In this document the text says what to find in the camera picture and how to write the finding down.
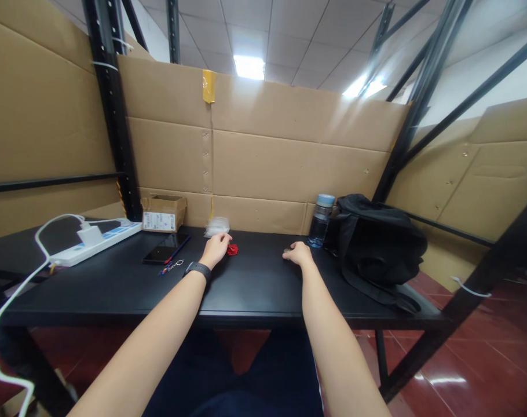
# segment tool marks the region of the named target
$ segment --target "watch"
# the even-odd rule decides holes
[[[185,269],[182,277],[184,278],[186,274],[192,270],[201,272],[202,275],[206,278],[206,282],[209,284],[209,282],[211,281],[211,269],[209,269],[206,265],[201,264],[200,262],[191,262],[190,265],[188,265],[188,267]]]

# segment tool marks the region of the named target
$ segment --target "blue bottle cap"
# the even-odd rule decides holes
[[[319,194],[317,196],[316,204],[321,207],[333,207],[335,203],[335,196],[329,194]]]

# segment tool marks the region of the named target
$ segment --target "hand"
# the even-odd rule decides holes
[[[304,242],[295,242],[291,245],[292,250],[283,254],[283,259],[288,259],[297,265],[306,265],[312,263],[312,252]]]
[[[213,269],[227,253],[227,245],[231,240],[233,238],[228,233],[219,233],[213,236],[207,241],[204,254],[199,262],[209,269]]]

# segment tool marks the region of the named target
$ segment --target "clear plastic bottle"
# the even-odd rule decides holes
[[[316,209],[310,224],[310,233],[308,233],[308,245],[320,248],[323,245],[327,225],[329,224],[329,215],[335,203],[335,197],[329,194],[319,194],[316,202]]]

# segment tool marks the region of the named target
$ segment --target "dark pants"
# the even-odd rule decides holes
[[[190,330],[144,416],[189,416],[227,392],[264,401],[277,415],[323,416],[306,331],[273,330],[250,370],[237,376],[213,330]]]

